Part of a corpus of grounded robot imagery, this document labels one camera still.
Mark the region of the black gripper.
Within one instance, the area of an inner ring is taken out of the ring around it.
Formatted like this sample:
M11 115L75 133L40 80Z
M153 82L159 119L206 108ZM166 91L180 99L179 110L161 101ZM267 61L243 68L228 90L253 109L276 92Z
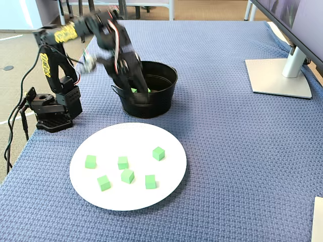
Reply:
M119 50L117 62L115 62L116 54L110 50L107 56L97 57L97 62L102 64L112 78L115 87L123 90L123 95L117 91L115 93L126 100L134 103L148 103L149 94L148 86L141 71L141 60L133 48L125 48ZM137 89L137 93L133 93L132 88Z

